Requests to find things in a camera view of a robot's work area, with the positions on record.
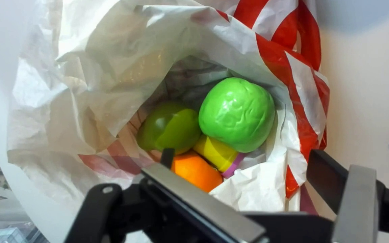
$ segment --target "orange fruit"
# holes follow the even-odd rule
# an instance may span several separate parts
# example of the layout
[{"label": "orange fruit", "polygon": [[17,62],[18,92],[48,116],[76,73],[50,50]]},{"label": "orange fruit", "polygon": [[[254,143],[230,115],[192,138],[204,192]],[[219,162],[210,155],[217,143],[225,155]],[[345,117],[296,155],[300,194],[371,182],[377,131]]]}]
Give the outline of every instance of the orange fruit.
[{"label": "orange fruit", "polygon": [[172,171],[207,193],[223,182],[222,174],[194,151],[176,155]]}]

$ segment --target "plastic bag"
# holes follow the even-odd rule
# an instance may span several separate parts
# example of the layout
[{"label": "plastic bag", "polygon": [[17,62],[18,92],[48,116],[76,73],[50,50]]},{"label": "plastic bag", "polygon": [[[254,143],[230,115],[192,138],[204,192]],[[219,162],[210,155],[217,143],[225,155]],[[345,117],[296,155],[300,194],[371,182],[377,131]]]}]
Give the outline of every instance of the plastic bag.
[{"label": "plastic bag", "polygon": [[241,211],[299,209],[330,96],[310,0],[37,4],[9,158],[50,197],[79,207],[95,184],[130,186],[154,159],[135,140],[149,109],[169,97],[199,107],[217,81],[237,76],[273,95],[277,128],[211,194]]}]

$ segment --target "green fruit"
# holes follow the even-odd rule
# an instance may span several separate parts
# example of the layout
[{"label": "green fruit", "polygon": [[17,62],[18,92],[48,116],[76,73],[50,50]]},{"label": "green fruit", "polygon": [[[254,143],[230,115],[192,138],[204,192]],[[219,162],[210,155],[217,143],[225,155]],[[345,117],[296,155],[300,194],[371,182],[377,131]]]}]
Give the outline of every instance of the green fruit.
[{"label": "green fruit", "polygon": [[226,78],[207,95],[199,112],[202,131],[239,153],[258,149],[276,117],[273,97],[244,78]]},{"label": "green fruit", "polygon": [[175,149],[176,154],[183,154],[195,146],[200,134],[195,109],[167,101],[156,107],[144,122],[138,143],[146,151]]}]

